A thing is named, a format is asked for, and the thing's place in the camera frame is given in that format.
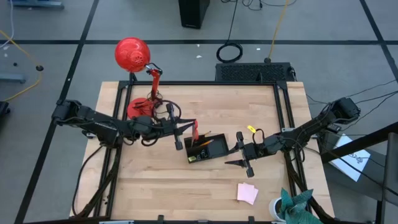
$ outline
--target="gray floor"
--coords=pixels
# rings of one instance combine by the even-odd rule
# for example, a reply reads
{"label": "gray floor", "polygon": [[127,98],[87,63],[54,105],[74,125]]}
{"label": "gray floor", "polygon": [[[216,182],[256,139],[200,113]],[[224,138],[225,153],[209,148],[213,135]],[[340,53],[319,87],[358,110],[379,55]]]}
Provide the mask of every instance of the gray floor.
{"label": "gray floor", "polygon": [[[16,8],[15,38],[19,40],[78,40],[93,0],[64,1],[63,11]],[[386,40],[398,40],[395,0],[367,0],[377,26]],[[180,26],[177,0],[128,1],[100,0],[87,39],[119,40],[136,36],[146,40],[225,39],[228,36],[234,4],[212,0],[203,28]],[[232,39],[271,39],[282,8],[264,7],[250,11],[239,3]],[[9,7],[0,1],[0,29],[8,34]],[[297,0],[289,6],[277,37],[280,40],[376,40],[369,21],[357,0]],[[214,80],[216,48],[219,45],[150,45],[152,61],[164,70],[162,80]],[[22,45],[45,67],[41,84],[11,101],[12,113],[0,124],[0,217],[12,223],[21,203],[32,169],[39,155],[76,45]],[[114,45],[85,45],[78,62],[68,98],[95,107],[103,81],[127,79],[127,73],[114,61]],[[239,62],[261,62],[270,45],[243,45]],[[388,46],[398,60],[398,46]],[[223,55],[235,54],[225,49]],[[395,79],[378,45],[276,45],[274,62],[290,62],[303,81],[306,91],[316,100],[330,101],[356,93],[373,85]],[[34,66],[14,46],[0,49],[0,72],[23,73],[27,83],[0,82],[0,99],[6,98],[35,82]],[[150,80],[145,73],[140,80]],[[397,89],[391,83],[363,95],[359,101]],[[380,101],[361,103],[363,112]],[[312,115],[320,106],[310,107]],[[375,112],[353,126],[347,133],[366,134],[398,120],[398,96],[392,97]],[[86,139],[79,130],[58,128],[55,132],[37,190],[29,207],[26,222],[67,218],[73,189],[81,166]],[[385,153],[386,145],[373,148]],[[363,222],[374,219],[376,201],[328,183],[336,217]],[[398,209],[389,206],[387,220],[393,223]]]}

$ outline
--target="pink sticky note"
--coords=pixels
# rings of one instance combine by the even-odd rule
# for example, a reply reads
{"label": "pink sticky note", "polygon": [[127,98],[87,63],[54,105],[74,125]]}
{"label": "pink sticky note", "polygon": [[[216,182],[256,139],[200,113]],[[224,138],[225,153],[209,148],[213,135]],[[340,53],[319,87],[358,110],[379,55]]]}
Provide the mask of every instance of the pink sticky note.
{"label": "pink sticky note", "polygon": [[244,202],[247,202],[251,205],[254,204],[254,201],[256,200],[257,194],[259,190],[254,188],[253,185],[243,183],[243,184],[238,184],[238,200],[242,200]]}
{"label": "pink sticky note", "polygon": [[254,186],[249,184],[238,184],[238,200],[245,202],[253,200]]}
{"label": "pink sticky note", "polygon": [[259,192],[259,189],[254,189],[253,200],[252,200],[252,201],[249,201],[249,202],[247,202],[247,203],[253,205],[253,204],[254,204],[254,201],[256,200],[256,197],[257,197],[258,192]]}

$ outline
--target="red lamp shade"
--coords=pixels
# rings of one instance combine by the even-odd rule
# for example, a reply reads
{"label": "red lamp shade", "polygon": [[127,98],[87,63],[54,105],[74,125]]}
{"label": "red lamp shade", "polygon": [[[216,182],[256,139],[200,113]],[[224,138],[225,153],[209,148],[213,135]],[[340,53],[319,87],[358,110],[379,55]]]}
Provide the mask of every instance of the red lamp shade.
{"label": "red lamp shade", "polygon": [[147,44],[135,37],[120,40],[114,51],[114,57],[118,65],[128,72],[140,72],[150,62]]}

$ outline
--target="plant leaf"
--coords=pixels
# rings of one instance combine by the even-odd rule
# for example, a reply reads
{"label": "plant leaf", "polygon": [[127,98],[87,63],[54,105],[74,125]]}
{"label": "plant leaf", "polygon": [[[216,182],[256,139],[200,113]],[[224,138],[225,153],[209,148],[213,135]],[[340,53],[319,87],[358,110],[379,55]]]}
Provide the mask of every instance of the plant leaf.
{"label": "plant leaf", "polygon": [[279,212],[278,214],[276,214],[279,218],[281,219],[285,219],[285,212]]}
{"label": "plant leaf", "polygon": [[306,191],[302,192],[301,194],[299,194],[298,196],[294,196],[292,198],[293,203],[295,205],[298,205],[300,203],[308,201],[312,197],[312,192],[313,192],[313,189],[306,190]]}
{"label": "plant leaf", "polygon": [[323,224],[319,219],[313,216],[308,211],[303,211],[300,213],[290,214],[289,219],[293,220],[294,224]]}
{"label": "plant leaf", "polygon": [[289,193],[282,188],[280,191],[280,197],[282,198],[282,205],[280,206],[280,211],[279,212],[284,212],[286,208],[293,207],[293,200],[290,197]]}
{"label": "plant leaf", "polygon": [[305,207],[306,206],[307,206],[307,202],[296,204],[296,205],[294,205],[294,207],[291,209],[291,211],[289,213],[290,214],[297,214],[297,213],[300,213],[302,211],[305,211]]}
{"label": "plant leaf", "polygon": [[286,213],[285,221],[286,224],[299,224],[296,220],[292,219],[292,217],[288,213]]}

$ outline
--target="wooden tabletop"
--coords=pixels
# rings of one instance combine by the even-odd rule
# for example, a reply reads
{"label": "wooden tabletop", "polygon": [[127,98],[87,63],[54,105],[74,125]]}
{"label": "wooden tabletop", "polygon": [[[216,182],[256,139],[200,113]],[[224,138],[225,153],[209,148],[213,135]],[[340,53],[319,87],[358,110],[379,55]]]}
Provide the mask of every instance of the wooden tabletop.
{"label": "wooden tabletop", "polygon": [[[112,115],[117,86],[117,82],[103,82],[97,111]],[[288,88],[294,121],[300,126],[311,119],[303,83],[288,83]],[[237,131],[242,131],[245,143],[252,141],[247,125],[262,128],[266,136],[280,130],[271,86],[161,85],[159,91],[164,99],[181,107],[182,118],[198,120],[199,134],[225,133],[229,148],[236,143]],[[150,86],[134,86],[132,99],[146,97],[148,92]],[[287,122],[282,92],[280,99]],[[189,135],[187,131],[181,140]],[[314,140],[308,147],[318,150]],[[84,160],[97,148],[97,140],[88,140]],[[98,188],[104,152],[103,149],[95,155],[82,173],[75,204],[77,211]],[[313,196],[318,203],[334,216],[320,156],[306,151],[305,157],[303,167],[308,188],[314,189]],[[158,215],[164,215],[165,220],[243,221],[254,216],[256,221],[272,220],[269,202],[279,197],[282,187],[289,190],[282,153],[253,161],[255,176],[250,179],[245,169],[224,164],[236,159],[241,159],[240,153],[189,164],[185,150],[175,149],[172,136],[160,139],[152,147],[144,147],[140,141],[132,146],[124,145],[111,218],[156,220]],[[236,200],[238,183],[243,182],[259,189],[254,205]],[[101,214],[107,203],[106,195]]]}

